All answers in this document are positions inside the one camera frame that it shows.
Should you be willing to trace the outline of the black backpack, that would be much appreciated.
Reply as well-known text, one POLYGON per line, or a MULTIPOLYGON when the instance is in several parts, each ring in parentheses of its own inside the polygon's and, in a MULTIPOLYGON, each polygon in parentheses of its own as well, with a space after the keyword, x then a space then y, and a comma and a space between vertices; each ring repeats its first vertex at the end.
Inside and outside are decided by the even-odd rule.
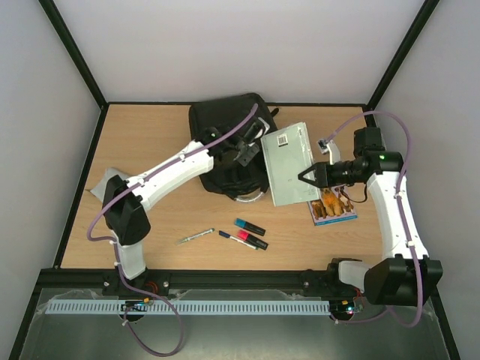
POLYGON ((188 112, 191 139, 206 145, 233 130, 253 106, 257 108, 247 124, 208 150, 214 167, 199 177, 206 191, 239 203, 254 203, 269 189, 260 139, 278 129, 278 110, 269 110, 259 94, 250 92, 197 102, 188 112))

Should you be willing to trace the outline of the grey hardcover book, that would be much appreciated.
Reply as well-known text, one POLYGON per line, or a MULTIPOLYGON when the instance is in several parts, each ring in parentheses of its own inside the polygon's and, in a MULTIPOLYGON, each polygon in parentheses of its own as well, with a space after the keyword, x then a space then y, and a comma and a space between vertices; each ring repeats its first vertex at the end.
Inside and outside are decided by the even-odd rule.
POLYGON ((314 164, 307 125, 291 124, 261 138, 262 153, 274 206, 306 203, 320 198, 320 189, 300 181, 299 173, 314 164))

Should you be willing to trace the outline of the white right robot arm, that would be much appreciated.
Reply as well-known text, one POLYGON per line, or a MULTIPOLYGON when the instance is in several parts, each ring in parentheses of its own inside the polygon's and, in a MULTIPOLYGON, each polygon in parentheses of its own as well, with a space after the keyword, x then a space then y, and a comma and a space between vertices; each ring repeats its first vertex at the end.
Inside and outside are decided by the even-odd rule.
POLYGON ((354 133, 354 158, 341 160, 333 139, 321 139, 326 162, 317 162, 298 179, 320 190, 365 184, 373 200, 382 236, 382 259, 368 265, 357 259, 336 258, 330 263, 328 288, 337 294, 351 286, 373 305, 419 306, 435 290, 443 267, 431 259, 416 229, 407 196, 406 159, 387 151, 380 129, 364 127, 354 133))

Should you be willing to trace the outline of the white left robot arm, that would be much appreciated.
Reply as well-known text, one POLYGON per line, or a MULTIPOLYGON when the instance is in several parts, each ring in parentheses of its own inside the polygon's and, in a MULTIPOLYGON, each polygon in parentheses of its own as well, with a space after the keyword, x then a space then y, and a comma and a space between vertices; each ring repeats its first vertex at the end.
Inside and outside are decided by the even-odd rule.
POLYGON ((179 153, 140 175, 125 180, 114 175, 106 182, 99 215, 112 232, 105 239, 114 246, 115 266, 124 278, 132 281, 146 271, 143 239, 151 229, 148 211, 185 182, 211 172, 215 156, 210 150, 221 153, 220 144, 237 130, 222 136, 208 132, 206 139, 191 140, 179 153))

